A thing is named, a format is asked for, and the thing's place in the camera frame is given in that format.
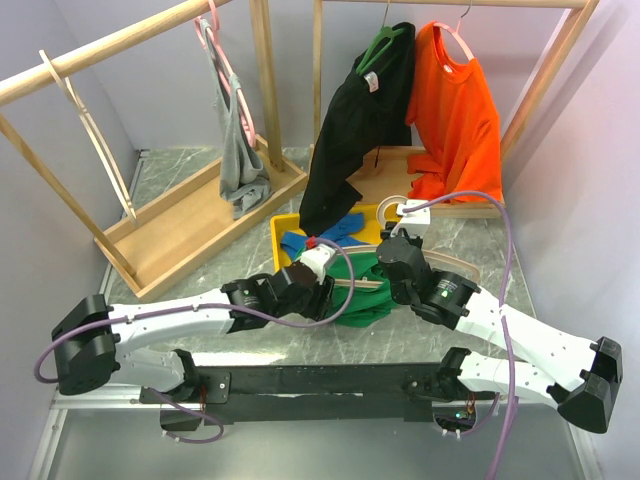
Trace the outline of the green hanger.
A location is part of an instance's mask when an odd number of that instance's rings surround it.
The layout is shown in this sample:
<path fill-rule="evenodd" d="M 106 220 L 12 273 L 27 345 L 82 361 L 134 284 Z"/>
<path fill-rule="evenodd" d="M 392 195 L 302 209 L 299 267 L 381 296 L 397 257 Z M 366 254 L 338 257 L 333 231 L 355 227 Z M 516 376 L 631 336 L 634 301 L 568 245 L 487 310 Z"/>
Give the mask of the green hanger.
<path fill-rule="evenodd" d="M 386 3 L 382 26 L 364 52 L 360 63 L 355 68 L 356 73 L 360 76 L 366 74 L 385 51 L 391 47 L 395 38 L 405 32 L 404 27 L 394 28 L 386 24 L 390 4 L 390 1 Z"/>

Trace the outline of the pink hanger rack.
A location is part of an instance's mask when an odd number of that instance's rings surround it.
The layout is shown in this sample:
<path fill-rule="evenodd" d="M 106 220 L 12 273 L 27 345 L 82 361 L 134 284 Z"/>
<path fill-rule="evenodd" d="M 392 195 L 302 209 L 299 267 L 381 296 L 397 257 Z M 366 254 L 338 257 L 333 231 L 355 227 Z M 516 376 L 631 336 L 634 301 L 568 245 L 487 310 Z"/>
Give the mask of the pink hanger rack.
<path fill-rule="evenodd" d="M 197 16 L 194 20 L 194 27 L 200 44 L 206 52 L 214 81 L 218 84 L 223 97 L 230 100 L 232 92 L 236 93 L 238 113 L 246 140 L 250 147 L 257 144 L 256 131 L 253 118 L 250 113 L 244 92 L 240 86 L 239 79 L 232 69 L 232 66 L 222 49 L 219 41 L 220 22 L 214 1 L 208 1 L 210 19 L 203 15 Z"/>
<path fill-rule="evenodd" d="M 470 47 L 468 46 L 468 44 L 466 43 L 466 41 L 461 37 L 460 35 L 460 27 L 462 24 L 462 20 L 468 15 L 468 13 L 470 12 L 471 8 L 473 6 L 473 0 L 469 0 L 467 2 L 467 7 L 466 10 L 460 15 L 459 19 L 458 19 L 458 23 L 456 25 L 455 28 L 451 27 L 450 25 L 447 25 L 445 23 L 442 22 L 435 22 L 434 26 L 436 28 L 439 28 L 440 30 L 445 31 L 446 33 L 448 33 L 454 40 L 455 42 L 458 44 L 458 46 L 460 47 L 460 49 L 462 50 L 463 54 L 465 55 L 466 59 L 468 61 L 471 61 L 475 58 L 472 50 L 470 49 Z"/>

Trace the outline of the pink hanger left rack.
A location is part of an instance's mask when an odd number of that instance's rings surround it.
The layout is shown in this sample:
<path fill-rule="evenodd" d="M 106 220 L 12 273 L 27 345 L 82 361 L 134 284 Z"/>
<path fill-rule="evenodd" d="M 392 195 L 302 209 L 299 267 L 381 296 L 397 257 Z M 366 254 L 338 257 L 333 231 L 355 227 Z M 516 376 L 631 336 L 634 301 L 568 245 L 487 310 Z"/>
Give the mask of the pink hanger left rack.
<path fill-rule="evenodd" d="M 257 144 L 256 131 L 253 118 L 250 113 L 244 92 L 240 86 L 239 79 L 232 69 L 232 66 L 222 49 L 219 41 L 220 22 L 214 1 L 208 1 L 210 19 L 203 15 L 197 16 L 194 20 L 194 27 L 200 44 L 206 52 L 214 81 L 218 84 L 223 97 L 230 100 L 232 92 L 236 93 L 238 113 L 246 140 L 250 147 Z"/>

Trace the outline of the right wooden clothes rack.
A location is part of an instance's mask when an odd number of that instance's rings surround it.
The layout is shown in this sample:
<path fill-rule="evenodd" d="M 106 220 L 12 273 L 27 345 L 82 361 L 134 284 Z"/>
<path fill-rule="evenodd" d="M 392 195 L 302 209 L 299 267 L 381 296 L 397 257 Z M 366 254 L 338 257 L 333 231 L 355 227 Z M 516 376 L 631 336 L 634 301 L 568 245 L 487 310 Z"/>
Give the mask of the right wooden clothes rack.
<path fill-rule="evenodd" d="M 535 72 L 501 140 L 502 162 L 506 163 L 525 132 L 529 121 L 540 106 L 572 48 L 591 19 L 599 1 L 471 1 L 471 6 L 500 8 L 564 9 L 566 18 L 553 37 L 553 42 Z M 323 3 L 313 3 L 313 125 L 314 134 L 320 132 L 322 93 Z M 350 180 L 363 194 L 365 204 L 379 203 L 385 198 L 408 191 L 410 175 L 407 159 L 423 154 L 421 147 L 390 146 L 373 150 L 365 156 L 364 168 Z"/>

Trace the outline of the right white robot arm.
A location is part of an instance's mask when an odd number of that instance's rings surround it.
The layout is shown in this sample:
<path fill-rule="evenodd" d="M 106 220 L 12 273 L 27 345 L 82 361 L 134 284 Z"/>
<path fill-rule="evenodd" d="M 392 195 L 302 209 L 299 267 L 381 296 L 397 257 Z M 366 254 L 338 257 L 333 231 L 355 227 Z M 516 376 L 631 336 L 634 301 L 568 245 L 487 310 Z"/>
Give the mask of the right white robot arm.
<path fill-rule="evenodd" d="M 582 430 L 608 431 L 623 379 L 618 342 L 563 332 L 500 303 L 461 275 L 432 268 L 421 237 L 395 222 L 386 223 L 381 239 L 376 257 L 394 302 L 428 323 L 487 341 L 515 358 L 500 360 L 452 347 L 413 393 L 439 401 L 471 392 L 512 394 L 554 408 Z"/>

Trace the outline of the black t-shirt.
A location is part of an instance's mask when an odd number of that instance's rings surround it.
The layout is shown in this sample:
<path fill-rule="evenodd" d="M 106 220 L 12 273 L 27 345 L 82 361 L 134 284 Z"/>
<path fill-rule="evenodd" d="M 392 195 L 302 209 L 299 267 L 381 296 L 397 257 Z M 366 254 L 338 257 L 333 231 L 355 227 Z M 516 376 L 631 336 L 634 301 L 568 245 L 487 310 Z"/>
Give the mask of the black t-shirt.
<path fill-rule="evenodd" d="M 416 27 L 410 22 L 393 26 L 397 36 L 376 48 L 378 59 L 368 71 L 375 75 L 372 90 L 366 72 L 351 71 L 334 93 L 311 160 L 309 181 L 299 210 L 299 227 L 318 236 L 333 227 L 362 200 L 348 178 L 364 164 L 364 156 L 380 146 L 409 146 L 411 129 L 405 123 L 415 68 Z"/>

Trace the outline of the wooden hanger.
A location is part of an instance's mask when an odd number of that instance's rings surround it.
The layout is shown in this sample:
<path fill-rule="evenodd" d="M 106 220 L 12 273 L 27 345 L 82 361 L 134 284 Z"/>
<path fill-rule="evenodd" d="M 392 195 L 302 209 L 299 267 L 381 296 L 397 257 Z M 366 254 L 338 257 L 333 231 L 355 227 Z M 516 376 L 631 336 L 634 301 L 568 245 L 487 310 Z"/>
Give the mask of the wooden hanger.
<path fill-rule="evenodd" d="M 134 226 L 138 225 L 138 217 L 128 188 L 124 183 L 119 166 L 109 148 L 103 134 L 98 128 L 91 113 L 87 109 L 81 97 L 75 91 L 74 86 L 69 77 L 61 77 L 54 67 L 52 61 L 44 50 L 39 51 L 39 56 L 43 65 L 47 68 L 54 82 L 64 93 L 69 102 L 75 107 L 79 120 L 84 127 L 94 149 L 103 165 L 103 168 L 109 178 L 112 189 L 116 194 L 127 219 Z"/>
<path fill-rule="evenodd" d="M 405 204 L 408 201 L 406 197 L 401 195 L 393 195 L 385 198 L 378 205 L 362 205 L 356 206 L 353 211 L 364 215 L 365 225 L 356 237 L 363 241 L 363 245 L 344 247 L 344 251 L 353 257 L 357 254 L 374 253 L 377 245 L 381 242 L 380 232 L 385 228 L 388 221 L 397 221 L 398 216 L 395 214 L 397 205 Z M 427 261 L 435 261 L 438 265 L 443 264 L 446 270 L 457 268 L 471 281 L 478 283 L 480 280 L 480 270 L 473 264 L 460 260 L 453 256 L 432 250 L 422 249 L 423 255 Z"/>

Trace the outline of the green tank top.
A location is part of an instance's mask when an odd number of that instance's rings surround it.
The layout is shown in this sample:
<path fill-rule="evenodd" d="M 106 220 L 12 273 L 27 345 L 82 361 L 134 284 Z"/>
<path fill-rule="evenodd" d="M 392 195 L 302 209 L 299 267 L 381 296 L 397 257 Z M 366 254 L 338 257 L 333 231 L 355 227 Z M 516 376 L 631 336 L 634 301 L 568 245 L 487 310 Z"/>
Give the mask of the green tank top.
<path fill-rule="evenodd" d="M 376 288 L 356 287 L 351 302 L 335 323 L 353 328 L 366 328 L 372 323 L 388 316 L 397 306 L 392 300 L 390 282 L 378 265 L 375 253 L 357 254 L 350 257 L 355 279 L 380 282 Z M 338 256 L 328 274 L 338 279 L 349 280 L 346 261 Z M 328 316 L 334 315 L 346 301 L 349 288 L 335 286 L 332 293 L 333 305 Z"/>

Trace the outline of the blue garment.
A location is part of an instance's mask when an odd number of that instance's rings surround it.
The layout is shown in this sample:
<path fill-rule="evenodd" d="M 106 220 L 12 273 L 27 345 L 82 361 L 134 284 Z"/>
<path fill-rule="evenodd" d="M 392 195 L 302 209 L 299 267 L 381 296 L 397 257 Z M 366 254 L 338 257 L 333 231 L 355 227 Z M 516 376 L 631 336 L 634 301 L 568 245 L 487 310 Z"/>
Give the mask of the blue garment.
<path fill-rule="evenodd" d="M 350 213 L 339 220 L 333 227 L 323 232 L 320 237 L 329 239 L 341 247 L 367 245 L 353 237 L 365 227 L 363 213 Z M 279 242 L 279 246 L 287 254 L 291 261 L 295 260 L 306 246 L 308 236 L 286 231 Z"/>

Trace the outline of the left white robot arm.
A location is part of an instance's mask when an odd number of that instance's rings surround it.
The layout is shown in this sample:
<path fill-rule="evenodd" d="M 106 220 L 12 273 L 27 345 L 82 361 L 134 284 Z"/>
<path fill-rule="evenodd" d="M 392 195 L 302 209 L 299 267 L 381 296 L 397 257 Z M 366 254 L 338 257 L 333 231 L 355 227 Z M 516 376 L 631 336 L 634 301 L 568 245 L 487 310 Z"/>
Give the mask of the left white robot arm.
<path fill-rule="evenodd" d="M 101 294 L 81 300 L 52 330 L 61 394 L 79 395 L 113 382 L 151 387 L 179 402 L 200 388 L 190 353 L 151 346 L 199 334 L 262 329 L 289 314 L 325 319 L 335 281 L 295 262 L 275 274 L 237 279 L 177 300 L 109 305 Z"/>

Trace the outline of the grey tank top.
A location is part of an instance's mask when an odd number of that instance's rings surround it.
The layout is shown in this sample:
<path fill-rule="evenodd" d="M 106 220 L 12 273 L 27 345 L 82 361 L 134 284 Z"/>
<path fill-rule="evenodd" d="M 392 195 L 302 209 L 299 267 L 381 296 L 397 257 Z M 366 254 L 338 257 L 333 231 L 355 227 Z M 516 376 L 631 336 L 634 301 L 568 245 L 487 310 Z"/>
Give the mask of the grey tank top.
<path fill-rule="evenodd" d="M 223 155 L 220 169 L 219 194 L 232 206 L 232 218 L 237 220 L 264 204 L 271 196 L 269 174 L 250 147 L 241 126 L 236 93 L 223 97 L 214 81 L 214 109 L 223 133 Z"/>

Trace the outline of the yellow plastic tray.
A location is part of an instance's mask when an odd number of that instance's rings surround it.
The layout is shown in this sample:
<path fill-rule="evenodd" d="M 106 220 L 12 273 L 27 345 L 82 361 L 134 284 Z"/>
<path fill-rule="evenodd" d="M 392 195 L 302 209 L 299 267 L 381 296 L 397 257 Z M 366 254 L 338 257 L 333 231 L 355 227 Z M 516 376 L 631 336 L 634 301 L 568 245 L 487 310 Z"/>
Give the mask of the yellow plastic tray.
<path fill-rule="evenodd" d="M 377 205 L 356 205 L 334 227 L 322 234 L 342 248 L 356 246 L 377 246 L 381 243 L 381 231 L 387 222 L 398 222 L 397 206 L 391 205 L 378 221 Z M 308 236 L 299 227 L 299 215 L 276 215 L 270 220 L 271 243 L 274 268 L 289 265 L 306 246 Z"/>

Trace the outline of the left wooden clothes rack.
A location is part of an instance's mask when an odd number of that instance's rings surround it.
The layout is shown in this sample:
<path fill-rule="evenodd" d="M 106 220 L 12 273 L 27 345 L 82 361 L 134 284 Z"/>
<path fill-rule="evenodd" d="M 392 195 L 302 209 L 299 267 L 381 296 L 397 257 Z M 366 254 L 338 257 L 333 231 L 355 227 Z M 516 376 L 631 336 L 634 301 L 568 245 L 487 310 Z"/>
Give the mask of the left wooden clothes rack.
<path fill-rule="evenodd" d="M 1 102 L 9 104 L 132 48 L 204 14 L 211 5 L 209 1 L 182 2 L 7 78 L 1 83 Z M 218 194 L 221 162 L 215 160 L 139 209 L 136 220 L 122 220 L 101 230 L 11 123 L 1 121 L 2 134 L 93 234 L 111 265 L 142 300 L 166 292 L 306 186 L 307 174 L 281 150 L 269 4 L 252 1 L 249 6 L 267 133 L 257 137 L 257 150 L 269 163 L 274 193 L 238 220 Z"/>

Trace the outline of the pink hanger right rack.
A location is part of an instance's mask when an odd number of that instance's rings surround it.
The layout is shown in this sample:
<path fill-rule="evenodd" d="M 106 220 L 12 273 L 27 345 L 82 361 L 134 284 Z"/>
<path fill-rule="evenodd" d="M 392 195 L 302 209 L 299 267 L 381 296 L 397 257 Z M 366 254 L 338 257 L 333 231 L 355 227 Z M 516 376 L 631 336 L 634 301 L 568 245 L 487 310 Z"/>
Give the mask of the pink hanger right rack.
<path fill-rule="evenodd" d="M 458 19 L 458 23 L 456 25 L 455 28 L 451 27 L 450 25 L 447 25 L 445 23 L 442 22 L 435 22 L 434 26 L 436 28 L 439 28 L 440 30 L 445 31 L 446 33 L 448 33 L 454 40 L 455 42 L 458 44 L 458 46 L 460 47 L 460 49 L 462 50 L 463 54 L 465 55 L 466 59 L 468 61 L 471 61 L 475 58 L 472 50 L 470 49 L 470 47 L 468 46 L 468 44 L 466 43 L 466 41 L 461 37 L 460 35 L 460 27 L 462 24 L 462 20 L 468 15 L 468 13 L 470 12 L 471 8 L 473 6 L 473 0 L 469 0 L 467 2 L 467 7 L 466 10 L 460 15 L 459 19 Z"/>

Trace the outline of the orange t-shirt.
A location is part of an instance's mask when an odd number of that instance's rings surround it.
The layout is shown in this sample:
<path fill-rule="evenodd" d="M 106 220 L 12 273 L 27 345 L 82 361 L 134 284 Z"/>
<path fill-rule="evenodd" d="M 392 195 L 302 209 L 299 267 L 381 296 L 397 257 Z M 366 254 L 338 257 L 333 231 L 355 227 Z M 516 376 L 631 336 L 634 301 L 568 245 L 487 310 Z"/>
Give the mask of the orange t-shirt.
<path fill-rule="evenodd" d="M 416 176 L 410 198 L 473 190 L 503 200 L 500 118 L 484 72 L 474 57 L 458 63 L 449 55 L 445 30 L 435 22 L 415 40 L 405 123 L 425 148 L 407 159 L 407 172 Z"/>

